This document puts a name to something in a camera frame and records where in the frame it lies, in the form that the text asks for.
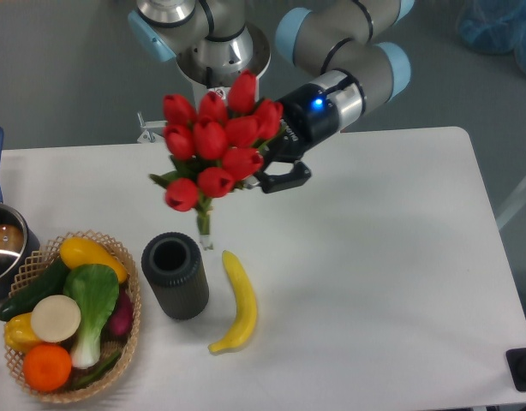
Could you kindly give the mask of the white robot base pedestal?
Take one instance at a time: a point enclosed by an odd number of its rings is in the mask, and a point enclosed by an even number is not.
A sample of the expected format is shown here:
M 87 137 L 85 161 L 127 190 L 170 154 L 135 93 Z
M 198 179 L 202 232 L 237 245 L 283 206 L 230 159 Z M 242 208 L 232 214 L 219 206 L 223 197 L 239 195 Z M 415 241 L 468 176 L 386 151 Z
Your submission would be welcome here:
M 260 79 L 271 60 L 265 34 L 243 15 L 215 20 L 204 37 L 190 24 L 153 27 L 136 13 L 130 14 L 129 25 L 150 55 L 160 62 L 176 61 L 180 74 L 191 85 L 194 106 L 200 105 L 207 92 L 227 99 L 242 72 L 248 70 Z

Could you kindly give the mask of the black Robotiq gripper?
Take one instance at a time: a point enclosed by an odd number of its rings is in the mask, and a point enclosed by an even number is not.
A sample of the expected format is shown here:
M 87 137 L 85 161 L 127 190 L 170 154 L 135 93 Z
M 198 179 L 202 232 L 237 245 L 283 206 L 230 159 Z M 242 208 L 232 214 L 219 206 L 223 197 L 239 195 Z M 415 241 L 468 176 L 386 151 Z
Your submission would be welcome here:
M 263 150 L 264 166 L 245 179 L 245 188 L 259 188 L 264 194 L 298 188 L 312 176 L 300 160 L 305 152 L 338 131 L 339 110 L 331 95 L 338 86 L 324 88 L 307 83 L 278 99 L 283 107 L 279 137 L 272 139 Z M 291 163 L 290 170 L 281 175 L 268 174 L 272 162 Z

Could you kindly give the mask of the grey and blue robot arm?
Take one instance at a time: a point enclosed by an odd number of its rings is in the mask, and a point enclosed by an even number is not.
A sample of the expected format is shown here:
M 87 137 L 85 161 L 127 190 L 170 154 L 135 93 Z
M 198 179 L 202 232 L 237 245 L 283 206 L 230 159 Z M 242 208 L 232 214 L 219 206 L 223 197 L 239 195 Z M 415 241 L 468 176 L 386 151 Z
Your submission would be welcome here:
M 267 164 L 291 165 L 280 176 L 256 172 L 245 188 L 265 193 L 299 187 L 311 176 L 303 155 L 398 95 L 411 76 L 409 59 L 374 38 L 401 20 L 410 1 L 336 1 L 320 12 L 296 8 L 279 22 L 275 39 L 246 20 L 241 1 L 139 1 L 129 26 L 148 54 L 175 61 L 196 99 L 227 95 L 240 73 L 262 76 L 272 51 L 312 80 L 284 95 L 284 136 L 264 151 Z

